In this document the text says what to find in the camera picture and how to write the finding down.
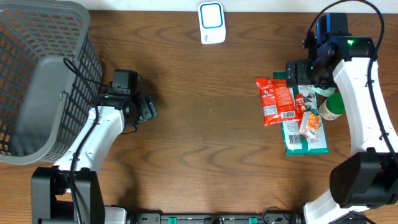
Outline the red candy bar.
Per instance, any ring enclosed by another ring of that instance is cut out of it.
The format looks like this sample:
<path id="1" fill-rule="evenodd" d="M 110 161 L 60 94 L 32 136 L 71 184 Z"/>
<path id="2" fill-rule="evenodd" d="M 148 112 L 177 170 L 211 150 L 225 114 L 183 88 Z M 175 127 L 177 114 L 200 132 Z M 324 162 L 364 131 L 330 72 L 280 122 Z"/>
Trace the red candy bar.
<path id="1" fill-rule="evenodd" d="M 299 119 L 302 119 L 304 112 L 307 111 L 307 107 L 305 106 L 304 96 L 302 94 L 295 95 L 295 105 L 296 105 L 296 112 Z"/>

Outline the light green wrapper packet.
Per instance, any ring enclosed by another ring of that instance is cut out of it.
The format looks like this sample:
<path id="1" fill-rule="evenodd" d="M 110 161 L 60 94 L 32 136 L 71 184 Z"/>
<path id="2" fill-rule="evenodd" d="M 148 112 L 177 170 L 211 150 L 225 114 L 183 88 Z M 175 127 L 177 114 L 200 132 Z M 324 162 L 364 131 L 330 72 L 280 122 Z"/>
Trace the light green wrapper packet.
<path id="1" fill-rule="evenodd" d="M 336 91 L 336 88 L 335 87 L 329 87 L 329 88 L 327 88 L 327 89 L 322 89 L 322 88 L 320 88 L 320 87 L 315 87 L 315 86 L 312 86 L 312 90 L 315 92 L 315 93 L 317 93 L 317 94 L 319 94 L 319 95 L 321 95 L 321 96 L 324 96 L 324 97 L 330 97 L 332 94 L 334 94 L 335 93 L 335 91 Z"/>

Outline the red snack bag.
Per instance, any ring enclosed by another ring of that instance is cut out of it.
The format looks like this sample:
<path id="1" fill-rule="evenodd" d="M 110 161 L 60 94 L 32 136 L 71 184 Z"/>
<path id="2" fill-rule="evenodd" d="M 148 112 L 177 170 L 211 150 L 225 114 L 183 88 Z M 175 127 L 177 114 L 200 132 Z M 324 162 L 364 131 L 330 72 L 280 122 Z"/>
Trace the red snack bag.
<path id="1" fill-rule="evenodd" d="M 261 96 L 264 126 L 299 120 L 295 101 L 285 80 L 256 78 L 256 86 Z"/>

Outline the green lid jar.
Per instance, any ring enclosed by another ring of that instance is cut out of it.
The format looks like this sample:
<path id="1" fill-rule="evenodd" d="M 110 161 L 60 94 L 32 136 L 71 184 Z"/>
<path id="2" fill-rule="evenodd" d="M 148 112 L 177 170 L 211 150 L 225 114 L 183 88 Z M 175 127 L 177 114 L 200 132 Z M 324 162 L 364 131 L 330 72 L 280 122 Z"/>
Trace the green lid jar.
<path id="1" fill-rule="evenodd" d="M 334 93 L 319 106 L 320 116 L 328 121 L 335 120 L 345 113 L 341 93 Z"/>

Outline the orange Kleenex tissue pack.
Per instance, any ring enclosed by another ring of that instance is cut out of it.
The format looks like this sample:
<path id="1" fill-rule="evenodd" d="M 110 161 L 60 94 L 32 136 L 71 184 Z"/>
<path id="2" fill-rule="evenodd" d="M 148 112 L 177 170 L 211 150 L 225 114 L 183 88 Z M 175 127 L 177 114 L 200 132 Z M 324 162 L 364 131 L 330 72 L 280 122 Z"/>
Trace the orange Kleenex tissue pack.
<path id="1" fill-rule="evenodd" d="M 319 125 L 320 116 L 312 111 L 306 111 L 303 113 L 299 132 L 305 139 L 315 139 Z"/>

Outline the green 3M gloves package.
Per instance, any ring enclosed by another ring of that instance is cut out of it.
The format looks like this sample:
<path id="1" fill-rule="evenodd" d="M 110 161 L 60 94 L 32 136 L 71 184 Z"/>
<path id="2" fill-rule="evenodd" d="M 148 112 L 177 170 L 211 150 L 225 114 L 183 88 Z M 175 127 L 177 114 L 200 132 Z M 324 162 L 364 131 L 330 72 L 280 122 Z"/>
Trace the green 3M gloves package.
<path id="1" fill-rule="evenodd" d="M 297 94 L 303 95 L 304 105 L 311 110 L 318 111 L 317 94 L 311 85 L 299 85 L 290 89 L 290 94 L 295 99 Z M 282 137 L 287 156 L 304 156 L 328 154 L 329 147 L 323 122 L 320 120 L 315 139 L 305 139 L 299 132 L 298 121 L 284 121 L 281 124 Z"/>

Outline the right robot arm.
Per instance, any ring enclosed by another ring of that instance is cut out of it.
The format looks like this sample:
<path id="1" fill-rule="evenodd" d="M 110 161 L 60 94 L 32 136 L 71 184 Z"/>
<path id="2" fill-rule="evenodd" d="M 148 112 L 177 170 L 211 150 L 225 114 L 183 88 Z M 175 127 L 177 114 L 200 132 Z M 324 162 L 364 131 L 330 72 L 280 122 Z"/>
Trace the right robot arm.
<path id="1" fill-rule="evenodd" d="M 349 33 L 344 13 L 319 13 L 303 47 L 308 59 L 289 62 L 287 86 L 335 86 L 342 95 L 351 157 L 336 166 L 329 189 L 291 216 L 292 223 L 337 223 L 397 202 L 397 134 L 378 80 L 379 44 Z"/>

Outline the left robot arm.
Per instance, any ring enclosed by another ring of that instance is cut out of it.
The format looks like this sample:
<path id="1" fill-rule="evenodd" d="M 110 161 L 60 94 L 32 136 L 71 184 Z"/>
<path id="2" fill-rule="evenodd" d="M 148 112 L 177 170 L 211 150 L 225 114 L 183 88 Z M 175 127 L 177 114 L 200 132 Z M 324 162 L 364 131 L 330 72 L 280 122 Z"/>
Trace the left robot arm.
<path id="1" fill-rule="evenodd" d="M 52 167 L 33 173 L 32 223 L 130 223 L 127 209 L 104 204 L 98 172 L 119 135 L 157 117 L 152 98 L 142 95 L 144 87 L 141 74 L 114 71 L 68 151 Z"/>

